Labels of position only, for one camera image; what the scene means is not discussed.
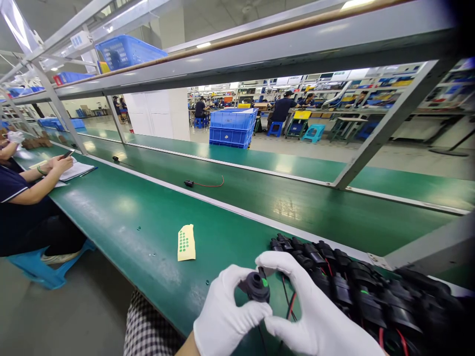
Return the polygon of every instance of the smartphone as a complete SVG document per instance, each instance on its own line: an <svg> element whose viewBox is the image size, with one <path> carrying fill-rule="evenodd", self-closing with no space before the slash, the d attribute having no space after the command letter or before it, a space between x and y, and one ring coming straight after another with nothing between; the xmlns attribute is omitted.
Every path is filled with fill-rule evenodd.
<svg viewBox="0 0 475 356"><path fill-rule="evenodd" d="M63 154L60 159L68 158L68 157L71 156L73 153L74 153L74 149L70 149L70 150L67 151L65 154Z"/></svg>

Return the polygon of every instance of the fluorescent light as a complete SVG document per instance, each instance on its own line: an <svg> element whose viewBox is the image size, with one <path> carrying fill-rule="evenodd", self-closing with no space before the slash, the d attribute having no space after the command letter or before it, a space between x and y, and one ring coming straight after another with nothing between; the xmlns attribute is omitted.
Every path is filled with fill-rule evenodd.
<svg viewBox="0 0 475 356"><path fill-rule="evenodd" d="M347 10L352 7L358 7L372 3L374 0L351 0L345 2L345 5L341 8L342 10Z"/></svg>
<svg viewBox="0 0 475 356"><path fill-rule="evenodd" d="M209 45L211 45L211 43L210 43L210 42L206 42L206 43L204 43L204 44L199 44L199 45L197 45L196 48L204 48L204 47L208 47Z"/></svg>

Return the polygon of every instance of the pile of black components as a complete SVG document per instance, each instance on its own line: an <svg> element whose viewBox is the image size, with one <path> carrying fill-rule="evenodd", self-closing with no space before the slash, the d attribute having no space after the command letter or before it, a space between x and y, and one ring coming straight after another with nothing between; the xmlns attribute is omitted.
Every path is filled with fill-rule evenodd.
<svg viewBox="0 0 475 356"><path fill-rule="evenodd" d="M454 355L454 343L467 334L464 320L473 298L452 296L445 283L404 268L386 271L324 241L303 243L278 234L270 247L290 253L390 356Z"/></svg>

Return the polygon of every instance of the notebook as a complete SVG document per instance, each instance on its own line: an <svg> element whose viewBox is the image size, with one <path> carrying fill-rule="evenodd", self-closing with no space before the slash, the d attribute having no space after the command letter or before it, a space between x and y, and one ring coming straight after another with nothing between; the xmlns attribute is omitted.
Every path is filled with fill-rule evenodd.
<svg viewBox="0 0 475 356"><path fill-rule="evenodd" d="M68 181L72 178L76 178L77 176L80 176L83 173L92 171L94 168L95 168L94 166L85 165L84 163L80 163L76 161L70 169L64 172L61 175L61 177L59 177L59 180L63 182Z"/></svg>

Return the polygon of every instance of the yellow sticker sheet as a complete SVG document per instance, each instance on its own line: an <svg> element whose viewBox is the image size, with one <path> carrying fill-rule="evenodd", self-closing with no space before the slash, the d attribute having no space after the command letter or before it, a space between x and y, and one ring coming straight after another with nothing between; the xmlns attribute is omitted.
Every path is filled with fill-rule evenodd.
<svg viewBox="0 0 475 356"><path fill-rule="evenodd" d="M193 225L185 225L178 231L178 261L196 260Z"/></svg>
<svg viewBox="0 0 475 356"><path fill-rule="evenodd" d="M35 169L36 167L42 166L43 164L46 164L46 163L48 163L48 161L44 160L44 161L41 161L41 162L39 162L35 165L29 166L28 168L29 169Z"/></svg>

